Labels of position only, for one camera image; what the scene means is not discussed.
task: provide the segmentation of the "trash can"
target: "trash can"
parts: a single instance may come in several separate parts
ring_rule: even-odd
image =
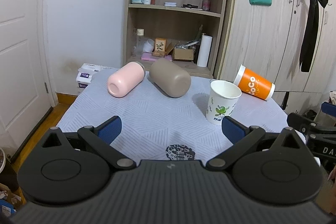
[[[0,147],[0,183],[6,185],[12,192],[19,188],[17,182],[17,175],[13,167],[6,160],[6,155],[3,149]]]

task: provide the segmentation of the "bottle cap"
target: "bottle cap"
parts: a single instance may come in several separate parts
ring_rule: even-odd
[[[144,34],[144,29],[137,29],[136,35],[143,35]]]

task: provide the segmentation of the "pink bottle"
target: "pink bottle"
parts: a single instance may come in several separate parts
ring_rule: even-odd
[[[129,62],[108,78],[107,90],[114,97],[124,97],[144,79],[145,74],[141,63]]]

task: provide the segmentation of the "shelf board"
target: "shelf board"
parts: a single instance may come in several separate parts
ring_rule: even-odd
[[[140,62],[145,69],[148,71],[151,68],[151,65],[154,63],[154,61],[146,61],[146,60],[141,60],[140,56],[131,56],[128,60],[127,63],[132,62],[132,61],[137,61]],[[172,61],[182,69],[186,70],[191,76],[198,76],[198,77],[203,77],[203,78],[210,78],[212,79],[213,76],[210,72],[210,70],[207,67],[198,67],[194,62],[192,61]]]
[[[203,10],[195,10],[195,9],[186,9],[182,7],[173,7],[173,6],[163,6],[163,5],[147,5],[147,4],[129,4],[129,8],[147,8],[147,9],[159,9],[159,10],[171,10],[171,11],[179,11],[179,12],[187,12],[199,15],[206,15],[211,17],[221,17],[221,14],[207,12]]]

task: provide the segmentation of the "white paper cup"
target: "white paper cup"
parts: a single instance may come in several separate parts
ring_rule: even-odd
[[[206,117],[209,122],[221,125],[222,119],[231,115],[242,91],[235,84],[223,80],[212,81],[210,87]]]
[[[143,44],[143,51],[144,52],[153,52],[154,50],[154,40],[153,39],[148,39],[144,44]]]

